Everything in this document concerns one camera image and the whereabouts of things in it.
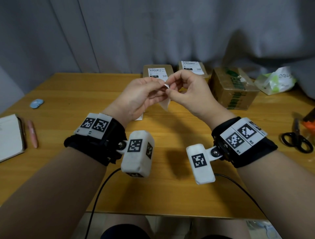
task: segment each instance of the white plastic bag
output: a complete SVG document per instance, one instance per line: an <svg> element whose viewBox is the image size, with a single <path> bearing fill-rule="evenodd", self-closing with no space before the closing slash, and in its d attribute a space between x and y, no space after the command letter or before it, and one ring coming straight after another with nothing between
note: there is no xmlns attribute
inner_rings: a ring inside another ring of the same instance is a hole
<svg viewBox="0 0 315 239"><path fill-rule="evenodd" d="M296 79L292 76L290 67L281 67L275 72L257 77L255 85L265 94L274 95L292 89Z"/></svg>

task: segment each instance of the wooden table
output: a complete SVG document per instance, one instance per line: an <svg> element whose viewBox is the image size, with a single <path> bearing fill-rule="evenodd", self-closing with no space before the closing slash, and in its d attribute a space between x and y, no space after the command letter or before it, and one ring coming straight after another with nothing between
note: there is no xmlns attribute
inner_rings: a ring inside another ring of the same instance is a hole
<svg viewBox="0 0 315 239"><path fill-rule="evenodd" d="M139 74L58 73L5 111L1 116L17 113L34 121L39 148L32 147L27 131L29 148L25 153L0 163L0 205L63 149L64 139L88 113L102 111L132 79L140 77ZM37 98L45 103L31 109L29 104ZM294 116L306 115L313 107L314 101L296 89L273 96L261 92L249 110L233 112L252 119L268 132L280 151L315 172L315 153L300 153L278 139L279 134L290 132ZM151 106L142 121L128 125L127 137L134 130L147 130L155 140L151 174L149 178L132 178L122 172L114 175L101 193L97 212L264 218L256 205L227 179L218 178L204 185L195 183L186 147L202 143L207 149L213 146L213 139L206 124L184 107L171 102L166 112L159 105ZM116 165L110 164L105 177L120 163L121 160ZM228 175L243 185L230 163L217 160L211 165L214 172Z"/></svg>

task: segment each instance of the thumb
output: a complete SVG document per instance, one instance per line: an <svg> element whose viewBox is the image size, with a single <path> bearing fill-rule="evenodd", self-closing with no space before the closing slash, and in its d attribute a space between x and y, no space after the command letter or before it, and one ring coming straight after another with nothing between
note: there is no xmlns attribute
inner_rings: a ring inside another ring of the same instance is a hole
<svg viewBox="0 0 315 239"><path fill-rule="evenodd" d="M164 84L162 84L159 81L151 81L149 83L146 83L145 87L146 87L147 92L149 93L151 91L160 89L163 85Z"/></svg>
<svg viewBox="0 0 315 239"><path fill-rule="evenodd" d="M179 103L180 105L184 104L185 97L186 97L184 94L181 94L177 90L172 90L172 89L167 89L165 93L168 95L168 97L172 101L175 101L176 103Z"/></svg>

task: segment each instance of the hand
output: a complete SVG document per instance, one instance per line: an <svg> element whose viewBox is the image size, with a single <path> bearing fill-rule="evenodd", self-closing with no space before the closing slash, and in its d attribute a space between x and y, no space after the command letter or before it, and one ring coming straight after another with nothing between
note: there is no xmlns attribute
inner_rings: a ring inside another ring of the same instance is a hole
<svg viewBox="0 0 315 239"><path fill-rule="evenodd" d="M135 79L103 113L112 116L126 128L130 121L139 118L150 105L167 99L165 92L157 90L164 84L163 80L153 77Z"/></svg>
<svg viewBox="0 0 315 239"><path fill-rule="evenodd" d="M165 84L170 86L166 94L172 101L184 106L211 129L235 117L214 99L204 78L191 71L177 71ZM182 87L187 91L178 92Z"/></svg>

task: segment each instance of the wrist-mounted device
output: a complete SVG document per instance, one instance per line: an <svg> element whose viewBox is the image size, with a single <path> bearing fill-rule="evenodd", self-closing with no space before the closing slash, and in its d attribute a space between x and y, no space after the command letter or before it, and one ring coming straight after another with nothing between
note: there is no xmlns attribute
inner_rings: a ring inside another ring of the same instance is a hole
<svg viewBox="0 0 315 239"><path fill-rule="evenodd" d="M124 154L121 170L132 177L148 177L151 171L154 139L145 130L133 131L127 141L124 127L113 117L89 113L64 142L108 166Z"/></svg>
<svg viewBox="0 0 315 239"><path fill-rule="evenodd" d="M212 131L214 146L205 149L202 144L186 148L197 184L215 181L210 161L227 160L235 168L246 166L275 151L278 146L267 139L267 133L248 118L236 117Z"/></svg>

